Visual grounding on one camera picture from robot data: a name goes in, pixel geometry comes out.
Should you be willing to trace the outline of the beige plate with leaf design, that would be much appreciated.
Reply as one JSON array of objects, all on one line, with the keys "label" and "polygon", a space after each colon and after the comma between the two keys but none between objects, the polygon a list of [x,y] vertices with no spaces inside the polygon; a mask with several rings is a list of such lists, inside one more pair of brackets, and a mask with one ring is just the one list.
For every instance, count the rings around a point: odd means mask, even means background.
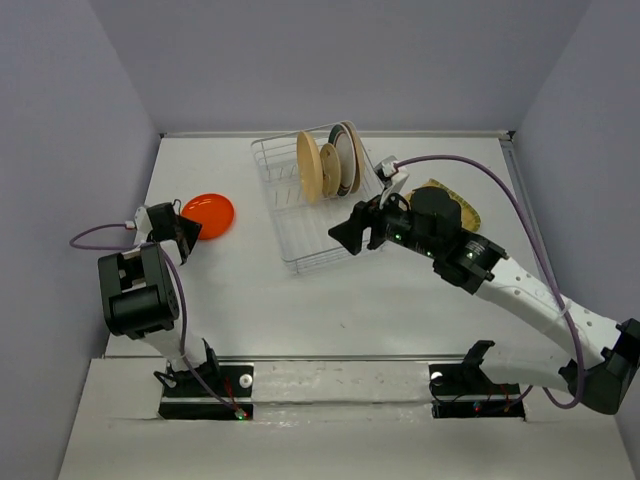
[{"label": "beige plate with leaf design", "polygon": [[343,125],[351,136],[352,144],[354,147],[354,153],[355,153],[356,174],[350,190],[350,192],[354,194],[360,189],[363,181],[363,174],[365,172],[364,148],[361,142],[361,138],[355,128],[355,125],[350,121],[344,121]]}]

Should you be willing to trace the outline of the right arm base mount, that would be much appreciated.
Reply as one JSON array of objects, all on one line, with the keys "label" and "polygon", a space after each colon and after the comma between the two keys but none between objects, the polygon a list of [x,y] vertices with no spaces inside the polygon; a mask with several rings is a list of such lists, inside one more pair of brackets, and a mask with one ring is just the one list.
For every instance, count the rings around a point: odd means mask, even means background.
[{"label": "right arm base mount", "polygon": [[477,341],[457,363],[429,367],[431,411],[435,419],[526,417],[517,384],[497,384],[481,370],[494,341]]}]

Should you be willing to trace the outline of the white plate with green rim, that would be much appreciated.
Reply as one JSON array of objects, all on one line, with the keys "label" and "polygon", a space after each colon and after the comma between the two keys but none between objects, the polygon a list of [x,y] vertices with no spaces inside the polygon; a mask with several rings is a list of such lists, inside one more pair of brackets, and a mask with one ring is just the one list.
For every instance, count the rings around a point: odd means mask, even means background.
[{"label": "white plate with green rim", "polygon": [[341,169],[337,196],[344,197],[354,190],[357,179],[355,146],[345,124],[338,123],[332,127],[329,143],[334,146],[337,152]]}]

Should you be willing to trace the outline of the small cream plate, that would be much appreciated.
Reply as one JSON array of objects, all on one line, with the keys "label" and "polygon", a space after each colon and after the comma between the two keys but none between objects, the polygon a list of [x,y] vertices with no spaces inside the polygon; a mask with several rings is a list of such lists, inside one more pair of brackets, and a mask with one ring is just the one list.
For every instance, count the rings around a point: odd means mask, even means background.
[{"label": "small cream plate", "polygon": [[323,145],[320,158],[323,170],[322,193],[327,198],[336,196],[341,182],[341,163],[335,146],[331,143]]}]

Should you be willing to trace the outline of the tan round plate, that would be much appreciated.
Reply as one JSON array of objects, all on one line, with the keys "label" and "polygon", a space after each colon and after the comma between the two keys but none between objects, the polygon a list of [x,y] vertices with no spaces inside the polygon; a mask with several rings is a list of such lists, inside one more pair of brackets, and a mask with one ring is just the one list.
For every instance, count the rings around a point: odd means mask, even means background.
[{"label": "tan round plate", "polygon": [[305,198],[309,204],[315,204],[322,195],[323,169],[316,141],[306,131],[297,134],[296,158]]}]

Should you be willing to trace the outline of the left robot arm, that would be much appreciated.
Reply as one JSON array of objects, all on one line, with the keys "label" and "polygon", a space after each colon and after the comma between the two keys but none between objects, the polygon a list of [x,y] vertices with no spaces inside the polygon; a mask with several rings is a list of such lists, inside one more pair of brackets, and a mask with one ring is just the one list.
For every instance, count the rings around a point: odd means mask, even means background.
[{"label": "left robot arm", "polygon": [[189,332],[177,274],[202,225],[161,203],[139,208],[133,227],[143,232],[141,245],[98,259],[106,326],[112,335],[141,341],[161,354],[167,367],[154,377],[168,391],[209,395],[220,386],[221,367],[209,343]]}]

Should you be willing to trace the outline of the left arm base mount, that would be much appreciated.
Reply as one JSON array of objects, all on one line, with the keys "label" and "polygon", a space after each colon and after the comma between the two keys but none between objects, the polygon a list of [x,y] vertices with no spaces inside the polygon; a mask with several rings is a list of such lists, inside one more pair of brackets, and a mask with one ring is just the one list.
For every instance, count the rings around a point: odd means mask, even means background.
[{"label": "left arm base mount", "polygon": [[189,371],[175,373],[170,366],[155,371],[162,385],[158,415],[164,420],[248,421],[253,419],[254,365],[223,362],[220,375],[201,373],[212,396]]}]

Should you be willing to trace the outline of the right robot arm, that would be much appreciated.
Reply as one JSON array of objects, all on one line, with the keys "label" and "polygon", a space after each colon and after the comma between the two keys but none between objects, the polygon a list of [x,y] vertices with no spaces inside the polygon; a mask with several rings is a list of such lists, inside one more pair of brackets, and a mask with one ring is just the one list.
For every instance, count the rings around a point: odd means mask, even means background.
[{"label": "right robot arm", "polygon": [[571,394],[601,414],[619,411],[639,369],[638,321],[618,323],[554,298],[502,247],[465,229],[460,205],[444,190],[421,187],[410,198],[360,201],[328,234],[352,255],[387,241],[424,255],[442,280],[506,310],[562,350],[527,359],[479,340],[460,363],[445,366],[442,386],[467,394],[529,384]]}]

